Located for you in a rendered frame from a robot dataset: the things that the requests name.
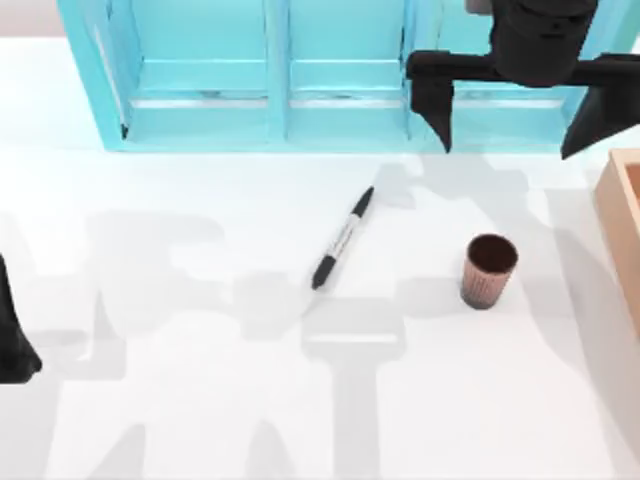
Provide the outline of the salmon-coloured shallow box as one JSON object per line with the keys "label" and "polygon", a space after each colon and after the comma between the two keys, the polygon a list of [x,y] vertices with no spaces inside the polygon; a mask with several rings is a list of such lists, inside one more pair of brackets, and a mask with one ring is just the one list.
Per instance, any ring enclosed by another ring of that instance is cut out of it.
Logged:
{"label": "salmon-coloured shallow box", "polygon": [[594,199],[629,315],[640,337],[640,148],[609,151]]}

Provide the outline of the black marker pen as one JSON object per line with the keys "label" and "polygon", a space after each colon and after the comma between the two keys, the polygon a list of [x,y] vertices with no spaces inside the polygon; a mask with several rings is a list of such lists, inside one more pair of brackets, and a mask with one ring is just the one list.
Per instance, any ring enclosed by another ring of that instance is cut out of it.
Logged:
{"label": "black marker pen", "polygon": [[337,237],[332,241],[328,250],[323,255],[311,277],[311,288],[316,291],[323,287],[329,279],[331,272],[335,268],[340,256],[345,251],[353,233],[365,215],[375,187],[370,186],[358,199],[350,211],[344,225],[340,229]]}

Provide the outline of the brown ribbed cup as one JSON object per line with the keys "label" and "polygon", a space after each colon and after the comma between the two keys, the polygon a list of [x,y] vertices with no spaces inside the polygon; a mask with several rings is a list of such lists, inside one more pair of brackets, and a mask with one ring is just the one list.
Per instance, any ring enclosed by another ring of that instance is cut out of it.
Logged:
{"label": "brown ribbed cup", "polygon": [[476,310],[492,308],[519,260],[515,245],[495,233],[475,236],[466,249],[460,286],[462,300]]}

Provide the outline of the light blue rack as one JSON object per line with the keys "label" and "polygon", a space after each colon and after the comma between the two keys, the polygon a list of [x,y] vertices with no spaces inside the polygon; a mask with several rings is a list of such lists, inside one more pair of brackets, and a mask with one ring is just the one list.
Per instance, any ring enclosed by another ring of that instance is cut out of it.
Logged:
{"label": "light blue rack", "polygon": [[57,0],[105,148],[438,152],[411,53],[485,54],[477,0]]}

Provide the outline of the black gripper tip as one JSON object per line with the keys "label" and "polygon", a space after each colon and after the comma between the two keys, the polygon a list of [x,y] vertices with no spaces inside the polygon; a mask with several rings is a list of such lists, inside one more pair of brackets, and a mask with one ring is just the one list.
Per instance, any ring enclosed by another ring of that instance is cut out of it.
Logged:
{"label": "black gripper tip", "polygon": [[0,254],[0,385],[25,384],[42,367],[19,322],[6,263]]}

